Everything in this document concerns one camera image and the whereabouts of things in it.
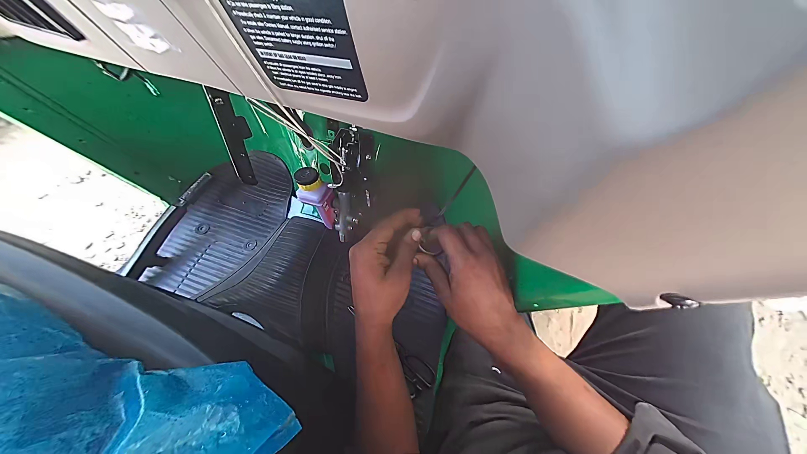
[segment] rubber floor mat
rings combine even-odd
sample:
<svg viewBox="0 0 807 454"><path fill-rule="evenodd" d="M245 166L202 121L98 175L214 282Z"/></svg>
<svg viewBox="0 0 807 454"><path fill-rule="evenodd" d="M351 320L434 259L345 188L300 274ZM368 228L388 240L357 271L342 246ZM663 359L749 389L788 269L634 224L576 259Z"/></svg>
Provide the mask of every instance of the rubber floor mat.
<svg viewBox="0 0 807 454"><path fill-rule="evenodd" d="M300 345L303 286L324 232L321 222L292 217L253 260L200 301L227 313L246 314Z"/></svg>
<svg viewBox="0 0 807 454"><path fill-rule="evenodd" d="M196 298L262 249L286 219L292 182L273 154L254 151L249 158L258 184L243 184L229 162L211 170L213 178L157 252L170 261L147 268L140 281Z"/></svg>
<svg viewBox="0 0 807 454"><path fill-rule="evenodd" d="M350 288L350 271L347 254L339 258L336 271L333 273L328 288L328 353L333 357L334 369L338 376L356 382L356 337L353 314L349 306L353 305ZM410 360L417 371L425 378L429 374L417 365L424 361L436 372L440 361L440 349L443 334L448 323L448 316L431 281L426 274L415 269L409 295L392 324L395 341L404 350L417 359ZM429 420L434 407L434 393L425 390L412 400L415 407L418 436L422 440L429 428Z"/></svg>

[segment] brake fluid reservoir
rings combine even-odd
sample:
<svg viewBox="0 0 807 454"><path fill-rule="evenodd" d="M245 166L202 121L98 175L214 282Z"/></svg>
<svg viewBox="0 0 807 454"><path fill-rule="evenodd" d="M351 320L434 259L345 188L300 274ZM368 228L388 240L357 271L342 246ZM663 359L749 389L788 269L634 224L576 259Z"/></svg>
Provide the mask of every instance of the brake fluid reservoir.
<svg viewBox="0 0 807 454"><path fill-rule="evenodd" d="M333 229L336 212L333 209L333 189L320 179L320 172L314 167L303 167L295 172L297 198L304 204L316 207L325 227Z"/></svg>

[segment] warning label sticker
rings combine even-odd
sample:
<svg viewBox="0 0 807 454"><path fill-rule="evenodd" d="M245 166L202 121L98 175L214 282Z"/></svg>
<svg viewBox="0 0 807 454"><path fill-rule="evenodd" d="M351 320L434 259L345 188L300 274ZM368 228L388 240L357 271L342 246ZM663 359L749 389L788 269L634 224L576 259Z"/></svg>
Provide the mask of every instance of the warning label sticker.
<svg viewBox="0 0 807 454"><path fill-rule="evenodd" d="M275 85L367 100L343 0L221 2Z"/></svg>

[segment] ground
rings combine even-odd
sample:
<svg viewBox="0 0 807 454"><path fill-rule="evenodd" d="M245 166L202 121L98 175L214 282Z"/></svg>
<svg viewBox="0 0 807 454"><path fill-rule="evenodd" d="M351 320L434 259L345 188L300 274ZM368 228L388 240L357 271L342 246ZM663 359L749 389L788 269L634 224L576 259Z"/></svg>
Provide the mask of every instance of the ground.
<svg viewBox="0 0 807 454"><path fill-rule="evenodd" d="M115 271L165 210L69 149L0 122L0 230ZM755 367L780 403L794 454L807 454L807 300L755 301ZM538 335L568 354L591 324L593 307L533 314Z"/></svg>

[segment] green vehicle body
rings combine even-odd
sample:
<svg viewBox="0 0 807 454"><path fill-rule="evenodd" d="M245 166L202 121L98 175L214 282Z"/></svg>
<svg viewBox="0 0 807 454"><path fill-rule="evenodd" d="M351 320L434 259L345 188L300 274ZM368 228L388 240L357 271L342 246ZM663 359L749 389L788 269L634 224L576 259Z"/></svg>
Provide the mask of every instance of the green vehicle body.
<svg viewBox="0 0 807 454"><path fill-rule="evenodd" d="M171 204L202 173L229 160L202 86L141 74L118 81L92 60L21 39L0 40L0 111L75 150ZM239 95L236 114L249 123L247 149L279 156L294 172L325 162L316 151ZM305 114L314 137L329 141L324 117ZM374 134L376 178L417 187L442 206L472 167L452 149ZM30 169L36 178L36 169ZM520 311L619 302L611 293L513 252L501 237L484 177L475 172L445 214L491 232L512 277Z"/></svg>

